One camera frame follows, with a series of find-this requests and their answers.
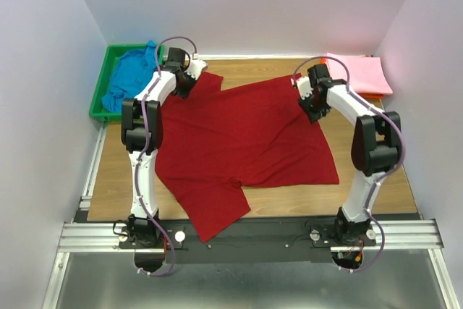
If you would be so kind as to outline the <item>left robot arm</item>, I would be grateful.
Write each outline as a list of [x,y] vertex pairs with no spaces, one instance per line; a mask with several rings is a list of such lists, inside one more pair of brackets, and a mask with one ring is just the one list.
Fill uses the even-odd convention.
[[121,139],[132,170],[132,205],[117,233],[120,247],[155,248],[167,242],[158,222],[155,164],[163,142],[162,110],[170,95],[188,98],[208,64],[181,48],[170,48],[147,86],[122,102]]

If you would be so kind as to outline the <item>red t-shirt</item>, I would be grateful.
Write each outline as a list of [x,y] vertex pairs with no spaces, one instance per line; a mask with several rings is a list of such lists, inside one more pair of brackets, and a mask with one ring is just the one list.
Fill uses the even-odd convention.
[[156,174],[207,242],[250,211],[244,187],[336,185],[319,124],[310,123],[287,76],[221,89],[200,76],[188,98],[169,96]]

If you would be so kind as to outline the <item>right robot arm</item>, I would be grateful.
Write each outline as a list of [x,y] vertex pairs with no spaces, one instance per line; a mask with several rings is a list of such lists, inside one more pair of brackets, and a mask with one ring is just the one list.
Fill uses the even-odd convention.
[[330,228],[330,239],[339,245],[355,242],[370,228],[380,186],[402,165],[400,116],[366,101],[345,80],[333,79],[325,64],[310,67],[307,76],[296,80],[296,87],[298,104],[310,123],[335,109],[354,126],[351,160],[356,172],[351,192]]

